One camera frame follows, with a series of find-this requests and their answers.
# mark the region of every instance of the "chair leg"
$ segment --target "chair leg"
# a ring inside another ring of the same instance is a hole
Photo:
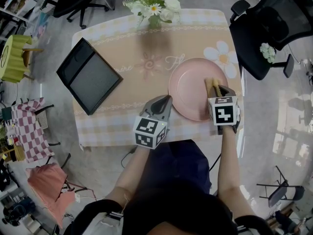
[[[104,4],[89,3],[87,7],[104,8],[105,12],[109,11],[109,8]]]
[[[85,14],[85,7],[81,9],[80,11],[80,21],[79,21],[79,26],[82,28],[82,29],[86,29],[86,25],[83,25],[83,20],[84,20],[84,14]]]
[[[40,51],[43,52],[45,49],[23,49],[23,51]]]
[[[34,78],[33,77],[31,77],[31,76],[27,76],[27,75],[23,75],[23,77],[26,77],[26,78],[28,78],[28,79],[30,79],[30,80],[32,80],[32,81],[34,81]]]
[[[45,163],[46,165],[49,163],[50,159],[52,158],[52,156],[49,156],[47,162]]]
[[[84,188],[82,188],[82,189],[76,190],[75,193],[77,193],[77,192],[79,192],[79,191],[83,191],[83,190],[88,190],[88,188],[87,188],[87,187],[84,187]]]
[[[64,164],[61,166],[61,169],[63,169],[63,167],[67,164],[68,160],[71,158],[71,154],[69,153],[67,156],[67,159],[65,159]]]
[[[61,143],[58,142],[58,143],[48,143],[48,144],[49,144],[49,146],[57,146],[57,145],[60,145]]]
[[[242,66],[242,64],[240,64],[239,63],[239,73],[240,73],[240,77],[242,77],[243,76],[243,66]]]
[[[80,9],[76,9],[72,13],[70,13],[70,15],[67,17],[67,21],[71,23],[73,21],[71,17],[74,16],[78,11],[80,11]]]
[[[39,109],[39,110],[35,111],[35,115],[38,115],[39,113],[41,113],[41,112],[43,112],[43,111],[45,111],[46,109],[51,108],[51,107],[54,107],[54,104],[45,106],[45,107],[43,107],[42,109]]]
[[[284,177],[283,173],[280,171],[280,169],[278,168],[278,166],[276,166],[277,170],[279,171],[280,175],[283,177],[284,181],[287,181],[286,178]]]

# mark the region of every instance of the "flower vase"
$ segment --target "flower vase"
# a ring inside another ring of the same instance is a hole
[[[158,29],[162,26],[160,16],[153,15],[148,19],[148,21],[151,29]]]

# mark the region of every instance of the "pink checkered cloth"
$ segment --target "pink checkered cloth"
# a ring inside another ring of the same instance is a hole
[[[15,124],[13,129],[19,139],[19,143],[24,148],[28,163],[54,155],[48,149],[48,142],[43,136],[44,132],[35,115],[35,111],[41,109],[44,103],[45,99],[41,97],[11,107],[12,123]]]

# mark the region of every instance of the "dark shorts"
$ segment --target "dark shorts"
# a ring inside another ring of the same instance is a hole
[[[188,181],[204,193],[210,192],[209,162],[192,140],[162,143],[151,150],[138,191],[177,180]]]

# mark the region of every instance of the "folding chair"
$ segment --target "folding chair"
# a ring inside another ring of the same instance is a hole
[[[264,185],[264,184],[256,184],[257,186],[265,186],[265,195],[266,197],[259,196],[260,198],[267,198],[268,199],[268,207],[273,207],[277,204],[279,200],[291,200],[291,201],[297,201],[300,200],[303,197],[305,188],[303,186],[290,186],[288,184],[287,179],[284,177],[278,166],[276,166],[277,170],[280,173],[280,179],[277,180],[278,185]],[[277,187],[277,189],[268,197],[267,187]],[[288,199],[286,196],[287,189],[288,188],[294,188],[295,194],[292,199]]]

